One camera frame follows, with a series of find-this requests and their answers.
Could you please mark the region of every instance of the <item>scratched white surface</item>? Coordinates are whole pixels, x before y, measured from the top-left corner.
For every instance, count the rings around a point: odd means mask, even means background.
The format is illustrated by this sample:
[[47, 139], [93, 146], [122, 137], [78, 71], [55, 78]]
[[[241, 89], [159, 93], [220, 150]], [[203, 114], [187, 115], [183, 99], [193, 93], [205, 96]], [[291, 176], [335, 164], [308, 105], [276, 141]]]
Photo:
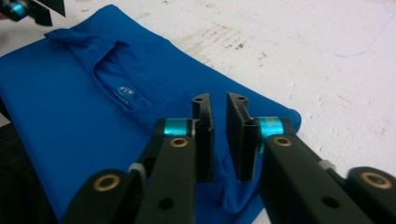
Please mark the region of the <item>scratched white surface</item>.
[[[0, 22], [0, 56], [108, 4], [298, 110], [300, 138], [341, 175], [364, 165], [396, 175], [396, 1], [66, 0], [67, 18], [52, 13], [52, 28]], [[264, 212], [255, 221], [268, 222]]]

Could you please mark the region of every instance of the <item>blue cloth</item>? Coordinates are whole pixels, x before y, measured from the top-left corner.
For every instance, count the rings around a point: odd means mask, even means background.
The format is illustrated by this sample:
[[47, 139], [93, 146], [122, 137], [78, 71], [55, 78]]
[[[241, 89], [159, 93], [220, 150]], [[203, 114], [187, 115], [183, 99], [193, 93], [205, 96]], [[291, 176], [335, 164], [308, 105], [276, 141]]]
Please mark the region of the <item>blue cloth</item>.
[[195, 61], [114, 6], [0, 64], [0, 96], [58, 218], [89, 176], [126, 171], [136, 161], [156, 119], [191, 118], [191, 99], [210, 92], [215, 183], [198, 184], [197, 223], [249, 223], [263, 208], [262, 157], [255, 181], [236, 180], [225, 135], [227, 91], [249, 98], [252, 117], [287, 117], [296, 130], [301, 123], [296, 111]]

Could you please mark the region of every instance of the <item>blue fabric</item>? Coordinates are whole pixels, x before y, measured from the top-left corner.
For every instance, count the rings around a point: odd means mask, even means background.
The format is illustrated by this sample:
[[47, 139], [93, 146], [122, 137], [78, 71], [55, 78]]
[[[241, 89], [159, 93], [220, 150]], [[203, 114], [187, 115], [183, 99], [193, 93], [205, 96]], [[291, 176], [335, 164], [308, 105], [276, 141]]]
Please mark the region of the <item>blue fabric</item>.
[[108, 6], [71, 29], [0, 58], [0, 95], [58, 218], [92, 174], [127, 170], [156, 119], [191, 118], [210, 92], [215, 183], [198, 184], [197, 223], [249, 223], [263, 208], [256, 180], [236, 180], [225, 136], [226, 93], [249, 98], [252, 117], [300, 115], [195, 61]]

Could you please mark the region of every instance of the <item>white printed logo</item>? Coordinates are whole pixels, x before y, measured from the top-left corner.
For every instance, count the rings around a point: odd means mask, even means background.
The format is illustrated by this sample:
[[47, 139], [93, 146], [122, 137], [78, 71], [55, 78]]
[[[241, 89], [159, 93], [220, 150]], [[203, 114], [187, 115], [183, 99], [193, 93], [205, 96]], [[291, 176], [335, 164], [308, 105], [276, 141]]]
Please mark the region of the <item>white printed logo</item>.
[[127, 87], [119, 87], [119, 93], [121, 95], [132, 95], [134, 94], [134, 91]]

